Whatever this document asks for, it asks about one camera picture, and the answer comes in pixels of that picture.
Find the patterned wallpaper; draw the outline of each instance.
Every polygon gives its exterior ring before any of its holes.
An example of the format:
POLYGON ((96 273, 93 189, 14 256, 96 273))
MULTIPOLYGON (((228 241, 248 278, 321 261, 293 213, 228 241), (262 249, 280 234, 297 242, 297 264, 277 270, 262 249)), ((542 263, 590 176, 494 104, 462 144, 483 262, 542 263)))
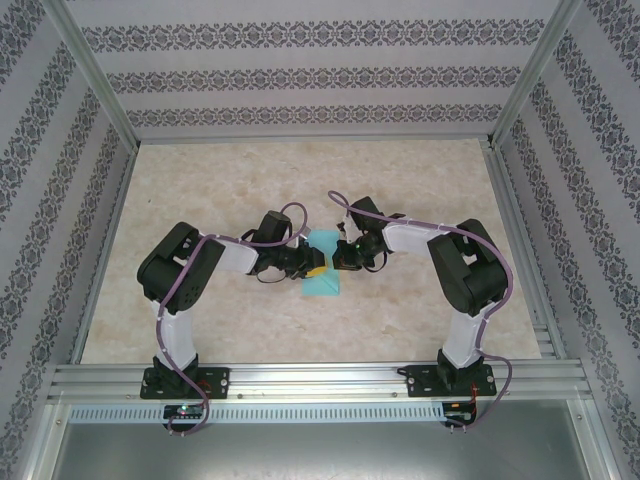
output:
POLYGON ((35 0, 0 1, 0 479, 67 363, 128 155, 35 0))
POLYGON ((581 5, 501 146, 623 478, 640 478, 638 7, 581 5))
POLYGON ((154 139, 489 133, 556 3, 68 5, 138 135, 154 139))

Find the beige floor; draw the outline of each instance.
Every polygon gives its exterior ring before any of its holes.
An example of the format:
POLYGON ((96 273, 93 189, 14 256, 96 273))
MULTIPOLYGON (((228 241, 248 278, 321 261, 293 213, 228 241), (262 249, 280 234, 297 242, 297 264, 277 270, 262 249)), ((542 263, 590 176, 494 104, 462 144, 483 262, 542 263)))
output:
MULTIPOLYGON (((83 363, 150 362, 154 319, 135 274, 176 222, 240 235, 267 210, 297 200, 312 228, 334 229, 343 211, 327 198, 329 189, 351 201, 370 195, 387 214, 437 223, 478 218, 513 265, 475 140, 145 146, 83 363)), ((295 228, 300 215, 291 216, 295 228)), ((214 273, 194 307, 201 361, 433 360, 448 333, 450 306, 426 258, 398 253, 379 274, 343 272, 338 297, 305 297, 301 288, 214 273)), ((519 284, 489 326, 485 349, 539 357, 519 284)))

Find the purple cable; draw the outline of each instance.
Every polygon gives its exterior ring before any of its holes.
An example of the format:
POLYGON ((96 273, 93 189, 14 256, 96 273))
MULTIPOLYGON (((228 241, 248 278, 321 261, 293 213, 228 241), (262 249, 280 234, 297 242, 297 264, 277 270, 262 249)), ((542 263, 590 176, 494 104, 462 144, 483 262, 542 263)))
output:
POLYGON ((295 240, 300 235, 302 235, 302 233, 304 232, 304 229, 307 227, 307 220, 309 218, 307 209, 305 208, 305 206, 299 202, 289 202, 284 207, 282 207, 282 209, 280 210, 280 213, 284 213, 284 211, 287 208, 292 206, 300 207, 302 209, 302 215, 303 215, 302 226, 297 232, 295 232, 293 235, 291 235, 289 238, 286 238, 285 240, 281 240, 279 242, 272 242, 272 243, 255 243, 255 242, 247 242, 245 240, 241 240, 235 237, 228 237, 226 235, 214 235, 214 234, 205 235, 204 237, 200 238, 200 241, 196 245, 196 248, 194 248, 193 252, 189 256, 189 260, 187 261, 185 266, 182 267, 182 271, 178 275, 178 278, 176 278, 176 281, 173 283, 173 285, 169 289, 169 292, 167 292, 162 302, 160 302, 160 307, 158 308, 158 317, 157 317, 158 321, 156 322, 156 338, 158 340, 158 345, 160 346, 160 351, 164 354, 164 357, 166 358, 169 365, 171 365, 171 368, 173 368, 173 370, 178 375, 180 375, 180 377, 185 382, 187 382, 187 384, 189 384, 191 388, 193 388, 196 392, 198 392, 198 395, 200 395, 200 397, 202 398, 202 406, 205 409, 204 416, 202 417, 202 420, 200 421, 200 423, 190 428, 186 432, 176 432, 175 430, 173 430, 173 428, 171 428, 171 425, 173 424, 173 420, 176 417, 171 417, 169 419, 169 422, 167 423, 167 430, 169 430, 170 435, 173 435, 174 433, 180 433, 180 436, 184 437, 186 435, 191 435, 193 433, 196 433, 198 430, 204 427, 204 425, 207 423, 207 420, 209 419, 210 405, 209 405, 209 397, 207 397, 207 394, 204 392, 204 390, 202 390, 193 380, 191 380, 182 371, 182 369, 178 367, 178 365, 173 361, 173 358, 171 358, 171 356, 169 355, 169 352, 167 351, 167 347, 164 343, 164 340, 162 339, 162 319, 164 317, 164 310, 167 306, 167 303, 169 303, 171 298, 173 298, 175 293, 178 291, 178 288, 180 288, 180 285, 182 284, 185 277, 187 276, 187 273, 189 273, 189 269, 191 268, 191 265, 193 265, 193 262, 195 261, 196 257, 200 253, 200 250, 202 249, 202 246, 205 244, 205 242, 208 242, 209 240, 224 240, 227 242, 234 242, 240 245, 245 245, 247 247, 263 247, 263 248, 279 247, 281 245, 286 245, 287 243, 291 242, 292 240, 295 240))
POLYGON ((359 208, 352 207, 351 205, 349 205, 349 201, 347 200, 347 198, 344 195, 342 195, 340 192, 336 192, 335 190, 329 190, 328 195, 331 200, 333 200, 335 203, 337 203, 341 207, 345 208, 347 212, 359 213, 360 215, 365 215, 367 217, 375 218, 377 220, 383 220, 389 223, 400 223, 402 225, 414 225, 417 227, 427 228, 429 230, 441 230, 443 232, 457 233, 459 235, 463 235, 467 238, 475 240, 476 242, 480 243, 482 246, 486 247, 491 253, 493 253, 496 256, 496 258, 500 262, 500 265, 502 265, 502 268, 504 268, 504 271, 507 274, 507 290, 505 291, 505 294, 502 297, 502 300, 500 300, 492 308, 490 308, 482 318, 482 323, 480 324, 480 328, 478 329, 478 334, 476 336, 476 350, 478 350, 482 355, 484 355, 489 360, 499 360, 501 362, 504 362, 505 365, 507 366, 507 378, 504 382, 502 389, 500 390, 500 393, 498 393, 498 396, 493 401, 493 403, 489 406, 489 408, 485 410, 484 414, 468 427, 463 426, 464 427, 463 430, 465 431, 467 429, 474 428, 479 423, 481 423, 481 421, 496 407, 496 405, 500 402, 500 400, 502 400, 502 397, 504 397, 505 393, 507 392, 507 389, 509 388, 511 379, 513 378, 513 365, 511 365, 511 362, 509 360, 498 355, 489 355, 487 353, 484 353, 481 348, 482 337, 484 335, 485 329, 487 328, 487 322, 489 320, 489 317, 493 315, 495 312, 497 312, 498 310, 500 310, 504 306, 504 304, 507 303, 509 298, 511 298, 511 294, 513 293, 513 272, 511 271, 511 267, 509 266, 507 259, 504 258, 504 255, 502 255, 500 251, 491 244, 491 242, 488 242, 487 240, 480 237, 479 235, 476 235, 475 233, 467 232, 466 230, 462 230, 456 227, 449 227, 447 225, 436 225, 435 223, 421 222, 418 220, 412 220, 407 218, 391 218, 391 217, 386 217, 384 215, 377 215, 375 213, 367 212, 365 210, 360 210, 359 208))

